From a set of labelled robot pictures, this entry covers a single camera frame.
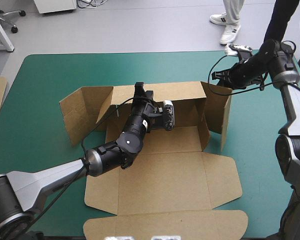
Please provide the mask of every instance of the white sneaker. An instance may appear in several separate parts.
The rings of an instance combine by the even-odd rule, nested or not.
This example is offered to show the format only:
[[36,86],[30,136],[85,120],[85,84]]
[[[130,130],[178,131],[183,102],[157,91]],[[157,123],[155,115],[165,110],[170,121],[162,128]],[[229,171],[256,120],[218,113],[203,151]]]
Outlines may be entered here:
[[220,39],[220,44],[226,45],[232,43],[236,39],[240,28],[241,28],[240,24],[236,24],[236,25],[227,24],[225,26],[225,30],[222,34],[222,37]]
[[227,14],[221,13],[221,14],[214,14],[210,16],[210,22],[212,22],[213,24],[217,24],[217,25],[222,25],[222,26],[226,26],[226,16]]

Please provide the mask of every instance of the white cabinet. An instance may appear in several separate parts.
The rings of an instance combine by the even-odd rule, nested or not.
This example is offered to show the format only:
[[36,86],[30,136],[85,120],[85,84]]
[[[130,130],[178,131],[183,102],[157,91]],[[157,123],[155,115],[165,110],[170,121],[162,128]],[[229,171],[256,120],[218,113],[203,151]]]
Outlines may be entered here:
[[34,0],[40,14],[74,10],[77,0]]

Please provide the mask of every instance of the person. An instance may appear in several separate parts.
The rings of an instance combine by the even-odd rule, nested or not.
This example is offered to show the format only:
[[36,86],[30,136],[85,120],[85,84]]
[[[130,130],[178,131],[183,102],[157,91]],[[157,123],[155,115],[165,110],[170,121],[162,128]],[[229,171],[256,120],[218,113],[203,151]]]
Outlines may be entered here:
[[266,30],[264,40],[282,41],[291,16],[295,13],[300,0],[276,0],[271,21]]
[[236,39],[241,28],[240,11],[244,2],[245,0],[223,0],[225,12],[210,16],[210,22],[225,26],[225,30],[220,39],[220,44],[230,44]]

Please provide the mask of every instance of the office chair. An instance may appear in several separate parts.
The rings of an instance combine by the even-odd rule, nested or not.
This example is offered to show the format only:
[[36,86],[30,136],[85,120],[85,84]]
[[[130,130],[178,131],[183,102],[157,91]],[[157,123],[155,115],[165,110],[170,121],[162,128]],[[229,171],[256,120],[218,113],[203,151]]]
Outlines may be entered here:
[[16,34],[18,32],[17,25],[14,22],[6,19],[6,16],[11,15],[11,14],[16,14],[16,13],[19,13],[19,15],[21,17],[24,17],[26,15],[26,12],[23,11],[23,10],[15,10],[15,11],[4,12],[0,9],[0,21],[4,22],[6,24],[9,24],[11,26],[11,32],[13,34]]

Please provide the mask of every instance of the unfolded cardboard box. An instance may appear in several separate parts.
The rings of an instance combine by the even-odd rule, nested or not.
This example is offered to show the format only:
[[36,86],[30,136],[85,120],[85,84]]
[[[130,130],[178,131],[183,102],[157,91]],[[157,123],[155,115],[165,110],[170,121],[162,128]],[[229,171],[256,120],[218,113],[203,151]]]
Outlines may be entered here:
[[[211,86],[220,93],[231,90]],[[212,94],[204,82],[145,84],[154,100],[171,100],[172,131],[152,130],[133,165],[88,177],[85,203],[117,216],[90,219],[88,240],[108,236],[180,235],[183,240],[239,240],[248,225],[240,210],[213,210],[242,195],[235,161],[205,153],[210,131],[225,144],[231,98]],[[115,107],[134,95],[134,86],[82,87],[60,102],[65,127],[77,144]],[[129,116],[131,102],[113,114],[99,130],[106,142],[115,140]]]

